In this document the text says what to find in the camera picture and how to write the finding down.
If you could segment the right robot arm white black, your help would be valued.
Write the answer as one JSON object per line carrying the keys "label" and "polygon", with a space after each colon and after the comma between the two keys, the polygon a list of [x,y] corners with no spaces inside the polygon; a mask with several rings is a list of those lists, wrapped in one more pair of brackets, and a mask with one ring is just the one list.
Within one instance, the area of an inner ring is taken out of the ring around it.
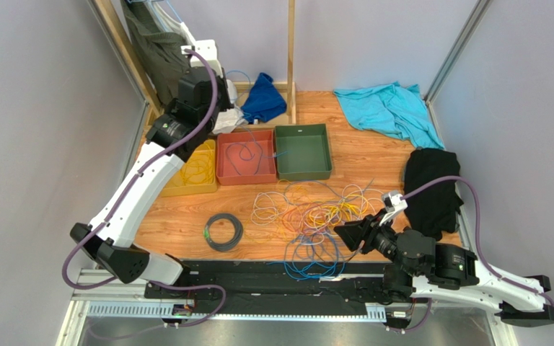
{"label": "right robot arm white black", "polygon": [[452,244],[438,243],[421,232],[392,229],[377,216],[334,228],[352,252],[381,253],[384,266],[380,296],[388,303],[418,298],[468,303],[516,327],[554,324],[554,306],[544,297],[550,290],[545,275],[517,278],[491,272],[477,255]]}

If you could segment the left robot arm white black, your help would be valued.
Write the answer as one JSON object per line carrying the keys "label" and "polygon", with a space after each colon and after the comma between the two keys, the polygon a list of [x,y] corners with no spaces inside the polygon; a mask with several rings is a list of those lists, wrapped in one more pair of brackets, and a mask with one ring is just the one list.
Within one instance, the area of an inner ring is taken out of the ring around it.
{"label": "left robot arm white black", "polygon": [[139,226],[158,195],[213,131],[220,112],[232,108],[223,70],[189,68],[178,96],[146,133],[136,163],[107,205],[87,224],[70,231],[76,246],[62,267],[64,281],[72,257],[83,251],[122,283],[137,279],[174,284],[184,273],[172,255],[150,252],[135,243]]}

